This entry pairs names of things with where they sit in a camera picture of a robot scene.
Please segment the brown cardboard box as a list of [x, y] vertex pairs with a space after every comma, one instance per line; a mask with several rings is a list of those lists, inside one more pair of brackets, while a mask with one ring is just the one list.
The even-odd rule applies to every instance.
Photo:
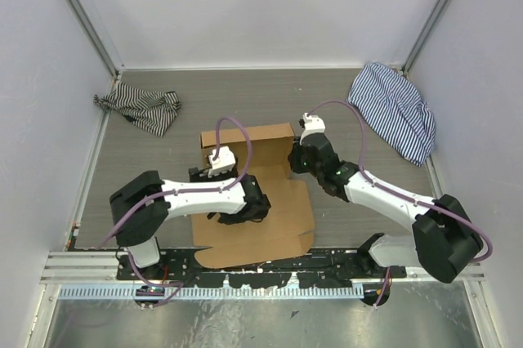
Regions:
[[208, 154], [221, 143], [248, 168], [257, 183], [252, 219], [227, 225], [224, 216], [193, 215], [196, 261], [209, 269], [259, 264], [299, 257], [314, 242], [315, 220], [305, 181], [293, 180], [288, 155], [295, 132], [290, 123], [202, 132]]

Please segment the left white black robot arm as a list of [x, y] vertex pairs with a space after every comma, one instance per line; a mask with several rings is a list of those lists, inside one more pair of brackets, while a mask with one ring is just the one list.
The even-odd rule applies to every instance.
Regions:
[[271, 205], [255, 176], [236, 175], [233, 170], [214, 180], [191, 168], [192, 181], [164, 180], [156, 171], [141, 173], [110, 196], [114, 226], [103, 241], [115, 238], [130, 255], [144, 279], [158, 278], [164, 260], [156, 233], [161, 225], [179, 216], [205, 214], [209, 219], [234, 225], [263, 221]]

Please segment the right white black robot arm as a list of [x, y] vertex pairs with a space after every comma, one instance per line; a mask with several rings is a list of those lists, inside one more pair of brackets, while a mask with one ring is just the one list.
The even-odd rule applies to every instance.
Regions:
[[451, 283], [484, 247], [455, 197], [434, 199], [381, 182], [341, 160], [323, 133], [295, 137], [288, 162], [292, 172], [312, 175], [326, 194], [372, 209], [409, 231], [402, 237], [381, 234], [362, 246], [360, 270], [369, 278], [389, 266], [422, 267], [432, 278]]

